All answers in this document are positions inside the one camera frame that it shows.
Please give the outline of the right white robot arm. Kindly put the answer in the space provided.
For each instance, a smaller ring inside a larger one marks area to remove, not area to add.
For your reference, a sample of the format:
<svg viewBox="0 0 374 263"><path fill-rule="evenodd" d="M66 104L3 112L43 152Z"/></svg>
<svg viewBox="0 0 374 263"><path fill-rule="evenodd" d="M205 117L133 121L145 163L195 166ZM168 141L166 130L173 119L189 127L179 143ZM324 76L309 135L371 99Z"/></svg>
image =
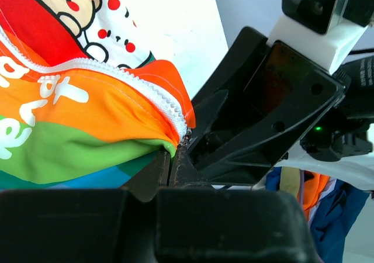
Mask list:
<svg viewBox="0 0 374 263"><path fill-rule="evenodd" d="M331 75L294 48L245 27L193 98L189 155L216 184L253 184L294 167L373 187L373 107L358 108L343 71Z"/></svg>

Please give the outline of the red rainbow kids jacket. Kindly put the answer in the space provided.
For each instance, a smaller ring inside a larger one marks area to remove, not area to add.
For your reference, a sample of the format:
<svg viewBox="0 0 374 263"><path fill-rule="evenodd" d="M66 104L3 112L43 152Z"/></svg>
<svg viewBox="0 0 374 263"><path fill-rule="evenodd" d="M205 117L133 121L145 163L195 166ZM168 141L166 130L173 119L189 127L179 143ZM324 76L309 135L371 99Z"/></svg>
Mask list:
<svg viewBox="0 0 374 263"><path fill-rule="evenodd" d="M117 188L196 125L125 0L1 0L1 189Z"/></svg>

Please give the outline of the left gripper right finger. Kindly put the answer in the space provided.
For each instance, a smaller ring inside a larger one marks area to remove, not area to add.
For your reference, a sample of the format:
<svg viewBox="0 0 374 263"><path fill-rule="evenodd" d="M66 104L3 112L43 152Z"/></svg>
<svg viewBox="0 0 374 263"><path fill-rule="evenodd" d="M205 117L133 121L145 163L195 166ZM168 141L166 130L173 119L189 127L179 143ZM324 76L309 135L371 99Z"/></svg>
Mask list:
<svg viewBox="0 0 374 263"><path fill-rule="evenodd" d="M317 262L304 214L288 193L220 191L197 177L179 146L156 196L158 262Z"/></svg>

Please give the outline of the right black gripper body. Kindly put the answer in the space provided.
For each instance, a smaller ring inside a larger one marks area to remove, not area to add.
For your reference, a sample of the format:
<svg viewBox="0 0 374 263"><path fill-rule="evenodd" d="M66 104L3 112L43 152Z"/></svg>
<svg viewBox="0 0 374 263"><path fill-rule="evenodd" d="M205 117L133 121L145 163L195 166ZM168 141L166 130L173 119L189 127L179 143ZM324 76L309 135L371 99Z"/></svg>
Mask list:
<svg viewBox="0 0 374 263"><path fill-rule="evenodd" d="M326 162L373 151L368 139L373 123L373 57L345 63L333 77L345 85L343 99L300 141L306 153Z"/></svg>

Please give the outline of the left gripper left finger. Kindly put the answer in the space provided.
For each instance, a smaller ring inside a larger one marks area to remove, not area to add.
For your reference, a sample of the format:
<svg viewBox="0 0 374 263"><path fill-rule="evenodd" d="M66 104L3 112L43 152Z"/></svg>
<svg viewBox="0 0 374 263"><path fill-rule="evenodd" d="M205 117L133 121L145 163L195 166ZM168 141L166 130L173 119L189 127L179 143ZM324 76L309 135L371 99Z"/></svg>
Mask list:
<svg viewBox="0 0 374 263"><path fill-rule="evenodd" d="M2 262L156 262L153 197L164 150L120 189L1 193Z"/></svg>

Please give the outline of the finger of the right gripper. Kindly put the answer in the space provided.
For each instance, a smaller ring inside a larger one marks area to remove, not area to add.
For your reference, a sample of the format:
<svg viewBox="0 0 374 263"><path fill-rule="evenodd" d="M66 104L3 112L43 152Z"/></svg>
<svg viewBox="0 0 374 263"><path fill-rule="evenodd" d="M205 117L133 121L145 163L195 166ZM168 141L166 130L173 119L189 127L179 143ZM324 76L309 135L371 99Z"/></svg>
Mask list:
<svg viewBox="0 0 374 263"><path fill-rule="evenodd" d="M193 152L214 122L223 117L222 108L249 81L268 51L268 38L259 31L244 27L212 75L193 97L196 127L192 130L188 150Z"/></svg>
<svg viewBox="0 0 374 263"><path fill-rule="evenodd" d="M282 42L192 152L197 169L273 167L343 96L344 85Z"/></svg>

